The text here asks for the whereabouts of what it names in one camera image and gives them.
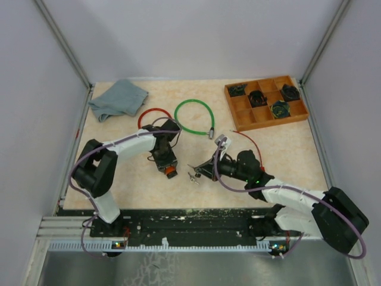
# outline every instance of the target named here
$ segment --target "beige tabletop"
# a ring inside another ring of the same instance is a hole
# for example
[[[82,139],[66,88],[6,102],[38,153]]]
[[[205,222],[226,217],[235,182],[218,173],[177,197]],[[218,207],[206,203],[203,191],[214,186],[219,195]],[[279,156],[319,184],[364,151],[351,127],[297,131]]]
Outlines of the beige tabletop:
[[[215,138],[220,134],[227,135],[232,144],[228,150],[233,158],[238,152],[252,149],[253,144],[245,137],[233,133],[232,116],[224,96],[224,85],[236,80],[155,80],[138,81],[134,84],[149,92],[148,99],[135,117],[114,116],[100,123],[89,110],[79,153],[85,143],[95,138],[98,141],[110,141],[135,133],[138,130],[139,116],[147,109],[159,107],[166,109],[172,116],[176,106],[183,100],[197,98],[205,101],[212,109],[216,119]],[[95,85],[93,98],[103,94],[113,85],[112,82],[99,82]],[[148,113],[142,124],[152,123],[160,112]],[[200,104],[189,103],[179,110],[179,121],[187,128],[208,131],[210,115]],[[245,132],[259,145],[266,172],[283,181],[309,189],[327,189],[321,164],[317,155],[308,121],[290,123]],[[184,208],[238,208],[268,207],[260,200],[248,194],[238,194],[224,189],[218,182],[201,177],[199,185],[189,180],[187,166],[197,166],[211,158],[216,150],[214,140],[182,132],[179,143],[173,151],[178,159],[178,175],[167,179],[160,173],[154,162],[146,158],[150,153],[139,154],[129,161],[117,166],[111,192],[121,209],[184,209]],[[230,186],[242,188],[244,182],[223,177]],[[64,209],[91,209],[85,197],[69,188],[64,202]]]

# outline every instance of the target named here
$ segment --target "wooden compartment box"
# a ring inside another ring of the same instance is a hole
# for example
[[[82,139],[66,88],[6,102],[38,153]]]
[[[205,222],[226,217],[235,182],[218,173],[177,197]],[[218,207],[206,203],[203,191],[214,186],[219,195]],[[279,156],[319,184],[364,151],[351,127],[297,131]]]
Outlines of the wooden compartment box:
[[[308,118],[308,110],[305,108],[303,100],[289,101],[290,116],[285,118],[274,118],[270,107],[278,100],[284,100],[280,90],[283,85],[292,85],[293,81],[289,76],[279,76],[269,79],[252,80],[249,82],[238,82],[225,86],[225,96],[233,116],[233,120],[238,131],[245,131],[274,125],[297,122]],[[246,85],[236,96],[229,94],[232,86]],[[267,98],[267,105],[252,107],[249,94],[252,91],[261,91]]]

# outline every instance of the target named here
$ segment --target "metal floor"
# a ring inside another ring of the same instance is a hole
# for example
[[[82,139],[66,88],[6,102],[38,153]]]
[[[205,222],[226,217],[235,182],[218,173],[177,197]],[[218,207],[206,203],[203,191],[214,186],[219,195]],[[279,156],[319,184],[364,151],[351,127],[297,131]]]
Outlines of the metal floor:
[[[123,253],[113,259],[94,259],[83,252],[49,252],[39,286],[356,285],[349,260],[322,241],[303,241],[285,260],[268,257]]]

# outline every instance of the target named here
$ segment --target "gray wall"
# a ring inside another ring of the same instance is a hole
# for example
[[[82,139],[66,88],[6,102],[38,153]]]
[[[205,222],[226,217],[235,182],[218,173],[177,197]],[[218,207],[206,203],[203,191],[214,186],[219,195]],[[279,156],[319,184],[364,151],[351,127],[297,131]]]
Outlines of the gray wall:
[[[0,39],[0,285],[18,286],[86,90],[31,0],[3,1]]]
[[[380,13],[379,0],[354,1],[307,83],[336,184],[370,219],[364,237],[375,269],[381,265]]]
[[[91,81],[301,77],[340,0],[45,0]]]

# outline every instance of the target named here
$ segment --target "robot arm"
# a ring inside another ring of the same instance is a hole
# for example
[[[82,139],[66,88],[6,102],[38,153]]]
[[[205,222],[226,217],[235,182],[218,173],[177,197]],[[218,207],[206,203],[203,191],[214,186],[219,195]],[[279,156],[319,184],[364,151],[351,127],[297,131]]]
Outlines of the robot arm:
[[[151,152],[157,169],[169,179],[176,176],[177,158],[170,142],[175,133],[158,133],[139,136],[140,133],[156,130],[178,131],[180,128],[172,120],[167,120],[161,127],[146,125],[139,129],[137,136],[121,144],[105,148],[83,160],[73,172],[73,179],[81,188],[86,189],[99,210],[99,217],[106,223],[113,223],[120,215],[120,209],[114,201],[110,188],[113,184],[117,164],[142,153]],[[81,152],[80,158],[92,150],[114,141],[88,141]]]
[[[218,145],[224,137],[224,135],[218,137],[216,144]],[[358,238],[342,219],[322,203],[317,203],[312,198],[292,190],[282,189],[283,186],[291,185],[263,171],[260,168],[260,162],[255,158],[251,150],[241,151],[237,156],[237,160],[233,160],[231,156],[226,154],[230,143],[229,139],[222,143],[217,162],[218,173],[246,182],[245,189],[275,186],[262,191],[249,192],[249,195],[255,199],[277,204],[274,207],[276,210],[274,221],[281,230],[304,232],[324,239],[331,247],[342,253],[351,251]],[[213,181],[217,181],[214,170],[214,156],[194,168],[196,177],[199,178],[204,175]],[[328,191],[301,190],[339,210],[356,227],[359,233],[362,234],[368,226],[368,219],[341,189],[332,187]]]

